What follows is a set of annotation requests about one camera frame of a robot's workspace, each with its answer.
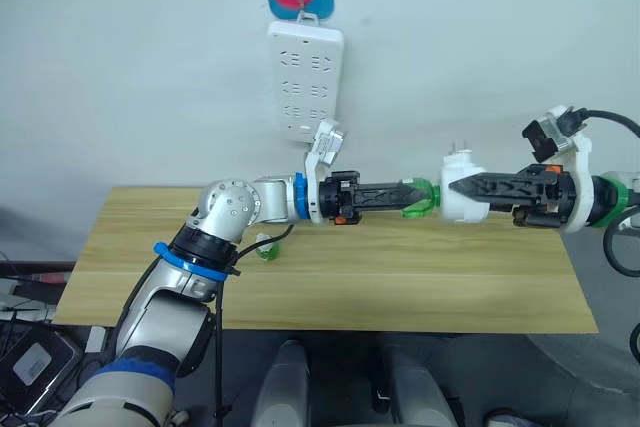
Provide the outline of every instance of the power outlet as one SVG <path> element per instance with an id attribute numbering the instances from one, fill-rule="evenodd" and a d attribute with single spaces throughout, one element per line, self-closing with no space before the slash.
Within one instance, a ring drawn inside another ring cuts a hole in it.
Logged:
<path id="1" fill-rule="evenodd" d="M 344 36 L 302 22 L 269 26 L 276 103 L 286 138 L 313 143 L 320 121 L 336 117 Z"/>

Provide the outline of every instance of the wooden tabletop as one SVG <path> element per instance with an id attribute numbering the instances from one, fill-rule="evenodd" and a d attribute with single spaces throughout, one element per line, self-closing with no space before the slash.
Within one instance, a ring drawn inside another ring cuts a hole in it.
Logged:
<path id="1" fill-rule="evenodd" d="M 115 188 L 58 306 L 63 324 L 114 325 L 157 241 L 199 189 Z M 283 225 L 258 225 L 277 234 Z M 225 289 L 226 328 L 411 332 L 597 332 L 557 233 L 510 215 L 479 225 L 366 213 L 356 226 L 303 223 L 272 262 L 246 256 Z"/>

